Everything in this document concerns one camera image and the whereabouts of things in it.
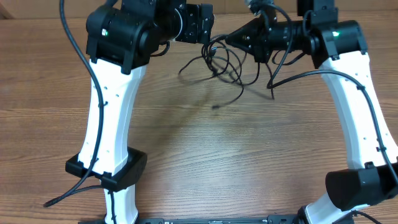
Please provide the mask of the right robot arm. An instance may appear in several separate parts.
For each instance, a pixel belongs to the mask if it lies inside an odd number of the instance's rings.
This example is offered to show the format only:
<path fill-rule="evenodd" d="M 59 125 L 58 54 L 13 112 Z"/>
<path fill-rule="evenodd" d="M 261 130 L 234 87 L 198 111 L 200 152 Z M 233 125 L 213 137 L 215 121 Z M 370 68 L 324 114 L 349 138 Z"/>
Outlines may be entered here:
<path fill-rule="evenodd" d="M 227 44 L 267 63 L 271 53 L 299 50 L 330 90 L 343 129 L 347 168 L 329 172 L 326 193 L 295 215 L 268 223 L 352 223 L 363 209 L 397 195 L 397 144 L 371 79 L 368 45 L 356 21 L 340 21 L 333 1 L 299 1 L 298 19 L 277 20 L 272 1 L 248 1 L 255 18 L 226 37 Z"/>

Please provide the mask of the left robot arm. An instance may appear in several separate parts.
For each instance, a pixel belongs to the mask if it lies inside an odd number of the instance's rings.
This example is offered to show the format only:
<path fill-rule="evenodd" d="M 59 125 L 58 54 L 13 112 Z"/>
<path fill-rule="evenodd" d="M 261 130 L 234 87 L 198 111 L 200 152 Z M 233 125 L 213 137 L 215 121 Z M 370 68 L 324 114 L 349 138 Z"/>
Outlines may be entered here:
<path fill-rule="evenodd" d="M 81 179 L 96 177 L 104 190 L 103 223 L 137 223 L 135 186 L 147 162 L 127 145 L 134 100 L 147 64 L 173 40 L 207 44 L 214 23 L 211 4 L 186 1 L 108 1 L 87 18 L 86 55 L 91 100 L 81 151 L 65 170 Z"/>

